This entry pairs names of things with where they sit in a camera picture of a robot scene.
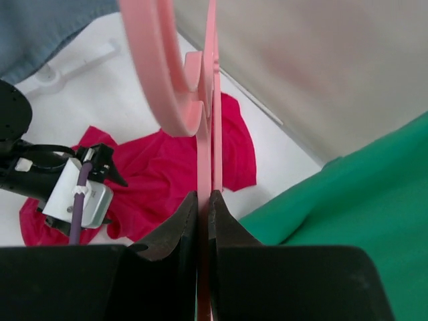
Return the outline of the pink hanger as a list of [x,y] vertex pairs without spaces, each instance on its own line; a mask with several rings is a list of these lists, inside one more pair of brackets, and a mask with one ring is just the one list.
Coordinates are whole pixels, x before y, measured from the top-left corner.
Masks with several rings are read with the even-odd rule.
[[221,86],[216,2],[207,11],[205,46],[181,56],[172,1],[120,1],[134,67],[150,109],[170,136],[197,141],[197,319],[212,320],[208,206],[223,186]]

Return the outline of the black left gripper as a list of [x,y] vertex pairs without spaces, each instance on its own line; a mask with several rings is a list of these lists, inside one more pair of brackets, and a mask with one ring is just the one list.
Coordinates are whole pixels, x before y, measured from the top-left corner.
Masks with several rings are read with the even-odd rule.
[[[90,179],[105,185],[110,181],[127,187],[128,183],[113,162],[113,154],[113,148],[103,143],[90,147],[79,146],[73,150],[61,145],[16,142],[10,148],[1,149],[1,189],[37,200],[36,208],[42,213],[70,158],[82,164],[82,174],[78,180],[80,183]],[[71,223],[44,216],[48,227],[63,234],[71,234],[77,228],[85,229],[81,227],[79,214],[73,217]]]

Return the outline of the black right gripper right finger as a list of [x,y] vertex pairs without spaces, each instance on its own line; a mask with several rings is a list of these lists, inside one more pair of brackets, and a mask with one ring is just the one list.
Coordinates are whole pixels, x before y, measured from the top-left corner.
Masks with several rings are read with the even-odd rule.
[[251,250],[261,243],[231,214],[220,191],[209,198],[209,285],[214,320],[243,320],[253,282]]

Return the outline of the red t shirt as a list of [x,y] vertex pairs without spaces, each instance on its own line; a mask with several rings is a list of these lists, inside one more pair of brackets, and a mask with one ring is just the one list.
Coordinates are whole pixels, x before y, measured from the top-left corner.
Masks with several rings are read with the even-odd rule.
[[[238,101],[221,95],[223,187],[239,191],[254,186],[255,150]],[[173,138],[162,130],[118,144],[90,126],[79,141],[89,147],[104,143],[114,149],[114,163],[128,183],[109,182],[114,196],[107,212],[111,239],[138,241],[168,219],[189,191],[197,188],[197,143],[193,137]]]

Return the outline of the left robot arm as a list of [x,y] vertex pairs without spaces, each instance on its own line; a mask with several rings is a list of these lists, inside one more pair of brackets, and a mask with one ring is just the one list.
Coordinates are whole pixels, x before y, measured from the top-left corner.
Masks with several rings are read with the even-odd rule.
[[112,147],[99,143],[76,150],[22,139],[33,110],[13,85],[1,82],[1,189],[35,199],[49,227],[70,234],[74,200],[80,193],[81,228],[97,229],[112,222],[107,216],[113,192],[106,181],[127,187],[118,172]]

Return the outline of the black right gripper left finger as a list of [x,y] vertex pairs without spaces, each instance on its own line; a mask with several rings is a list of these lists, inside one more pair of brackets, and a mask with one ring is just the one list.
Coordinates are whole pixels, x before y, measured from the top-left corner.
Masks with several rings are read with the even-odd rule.
[[197,282],[196,192],[175,213],[132,244],[140,257],[135,280],[145,320],[194,320]]

